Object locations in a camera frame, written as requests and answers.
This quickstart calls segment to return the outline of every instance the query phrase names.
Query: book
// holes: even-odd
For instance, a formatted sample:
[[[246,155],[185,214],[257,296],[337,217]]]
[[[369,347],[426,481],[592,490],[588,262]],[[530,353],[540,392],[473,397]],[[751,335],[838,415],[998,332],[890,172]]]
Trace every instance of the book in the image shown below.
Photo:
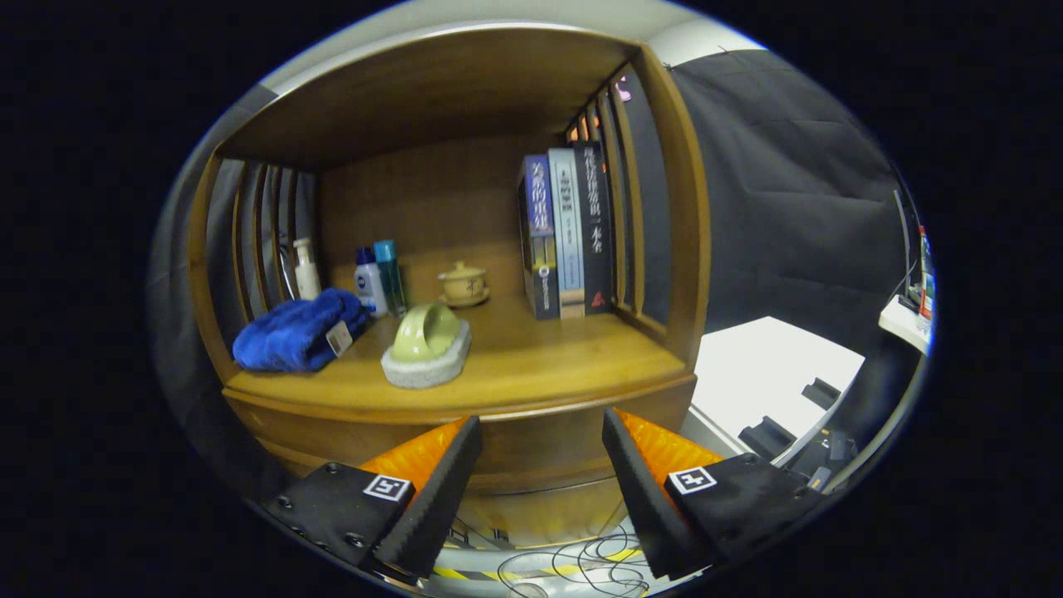
[[[524,292],[536,320],[560,315],[557,298],[557,252],[550,163],[543,154],[525,155],[517,185],[521,226]]]
[[[546,150],[554,198],[554,238],[557,244],[557,298],[561,319],[581,318],[584,308],[584,246],[576,186],[576,157],[572,148]]]
[[[605,157],[597,141],[572,143],[576,156],[579,216],[584,233],[584,306],[588,315],[608,313],[613,303],[612,204]]]

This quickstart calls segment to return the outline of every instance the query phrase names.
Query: black cable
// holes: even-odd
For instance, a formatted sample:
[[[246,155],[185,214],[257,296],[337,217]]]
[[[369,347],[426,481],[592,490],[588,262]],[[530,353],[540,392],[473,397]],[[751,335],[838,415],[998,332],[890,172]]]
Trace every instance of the black cable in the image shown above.
[[[620,540],[620,539],[622,539],[624,541],[624,548],[620,550],[621,552],[624,551],[624,550],[628,550],[629,549],[628,548],[628,544],[629,543],[635,547],[635,548],[630,548],[631,550],[635,550],[635,549],[637,549],[640,546],[639,542],[638,542],[638,536],[635,536],[634,534],[627,533],[627,531],[624,530],[623,526],[621,526],[620,528],[623,531],[623,533],[611,534],[611,535],[607,535],[607,536],[602,536],[600,539],[596,539],[596,540],[590,541],[590,542],[580,541],[580,542],[570,543],[570,544],[561,546],[560,548],[558,548],[557,550],[555,550],[553,552],[545,551],[545,550],[536,550],[536,551],[524,552],[524,553],[521,553],[521,554],[517,554],[517,556],[510,557],[509,559],[506,559],[505,561],[503,561],[502,563],[499,564],[499,567],[495,570],[495,575],[497,576],[499,580],[503,583],[503,585],[506,586],[507,590],[509,590],[509,591],[518,594],[519,596],[522,596],[523,598],[529,598],[529,597],[525,596],[524,594],[522,594],[520,591],[516,590],[513,587],[513,585],[509,584],[509,582],[506,580],[506,577],[505,577],[505,573],[506,571],[504,569],[505,569],[506,565],[509,564],[509,562],[516,561],[517,559],[520,559],[520,558],[523,558],[523,557],[530,557],[533,554],[544,554],[544,556],[550,556],[551,557],[551,566],[554,569],[554,573],[557,574],[558,577],[564,579],[566,581],[572,582],[572,583],[587,583],[587,584],[590,584],[590,586],[592,588],[594,588],[595,591],[601,592],[602,594],[605,594],[607,596],[611,596],[613,598],[631,598],[629,596],[631,590],[639,590],[639,588],[641,588],[641,590],[643,590],[643,593],[648,592],[649,584],[645,581],[645,578],[642,576],[642,574],[638,569],[629,568],[629,567],[621,567],[621,565],[624,565],[624,564],[627,564],[627,565],[645,564],[645,560],[642,560],[642,561],[628,561],[627,559],[631,557],[631,554],[628,554],[627,557],[625,557],[624,559],[621,559],[620,561],[613,561],[613,560],[610,560],[610,559],[606,559],[606,558],[604,558],[602,556],[602,545],[604,543],[612,541],[612,540]],[[568,549],[570,547],[574,547],[574,546],[579,546],[579,545],[584,545],[584,546],[583,546],[583,549],[580,550],[580,552],[578,554],[573,556],[573,554],[566,554],[564,553],[566,549]],[[588,549],[590,549],[592,546],[595,547],[595,552],[597,554],[597,558],[588,557],[588,558],[585,559],[583,557],[584,553],[586,553],[588,551]],[[572,578],[570,578],[570,577],[561,574],[561,571],[558,570],[558,568],[557,568],[557,558],[558,557],[563,557],[566,559],[576,559],[577,566],[579,567],[579,570],[583,574],[584,579],[583,580],[572,579]],[[593,582],[593,581],[591,581],[590,577],[587,575],[587,569],[586,569],[586,567],[584,565],[585,561],[588,562],[588,563],[598,563],[598,564],[610,565],[610,568],[609,568],[609,571],[608,571],[609,581],[608,582]],[[635,576],[638,577],[638,579],[637,580],[636,579],[617,579],[615,578],[615,570],[618,568],[620,568],[621,570],[625,570],[625,571],[634,574]],[[627,590],[623,594],[617,594],[615,592],[609,592],[609,591],[602,590],[601,587],[598,587],[598,585],[601,585],[603,583],[615,583],[618,585],[622,585],[622,586],[628,587],[629,590]]]
[[[918,258],[916,258],[914,261],[912,261],[912,267],[908,268],[908,271],[905,272],[905,275],[900,276],[900,281],[897,283],[897,286],[893,287],[893,290],[890,292],[890,297],[887,298],[887,304],[889,304],[890,302],[893,301],[893,295],[897,293],[897,289],[900,288],[901,284],[905,284],[905,280],[908,279],[908,274],[912,273],[912,270],[914,270],[915,266],[918,266],[918,264],[919,264],[919,259]]]

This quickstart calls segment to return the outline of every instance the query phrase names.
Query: white wall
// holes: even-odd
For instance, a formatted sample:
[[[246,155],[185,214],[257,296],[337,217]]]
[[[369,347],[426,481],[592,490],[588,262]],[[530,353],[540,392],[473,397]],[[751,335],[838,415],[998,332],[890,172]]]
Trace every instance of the white wall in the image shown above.
[[[672,66],[724,51],[764,49],[733,29],[704,17],[660,31],[646,45],[661,62]]]
[[[337,32],[261,83],[283,95],[369,53],[459,27],[551,23],[645,41],[699,16],[663,0],[409,0]]]

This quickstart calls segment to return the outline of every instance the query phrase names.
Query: green cup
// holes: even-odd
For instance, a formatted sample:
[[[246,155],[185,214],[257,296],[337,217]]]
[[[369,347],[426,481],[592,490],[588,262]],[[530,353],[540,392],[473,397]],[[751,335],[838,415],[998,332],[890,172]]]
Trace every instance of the green cup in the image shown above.
[[[399,324],[391,359],[402,363],[441,358],[461,330],[461,322],[446,306],[426,304],[410,310]]]

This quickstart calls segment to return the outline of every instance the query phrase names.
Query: yellow black tape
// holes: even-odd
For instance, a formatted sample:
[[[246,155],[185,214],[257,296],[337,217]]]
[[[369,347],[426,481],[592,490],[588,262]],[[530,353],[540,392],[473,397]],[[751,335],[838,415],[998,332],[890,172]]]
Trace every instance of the yellow black tape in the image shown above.
[[[626,561],[642,554],[641,550],[627,549],[621,550],[620,552],[609,554],[606,557],[607,560],[613,561],[615,563]],[[448,569],[445,567],[435,567],[434,571],[437,576],[448,579],[462,579],[468,581],[502,581],[505,578],[506,581],[518,581],[522,579],[533,579],[542,577],[555,577],[564,576],[572,577],[579,571],[589,571],[592,569],[597,569],[602,567],[609,567],[606,563],[600,563],[597,561],[589,563],[580,568],[578,565],[559,565],[558,567],[550,567],[542,569],[529,569],[526,571],[503,571],[502,577],[499,576],[499,571],[463,571],[459,569]]]

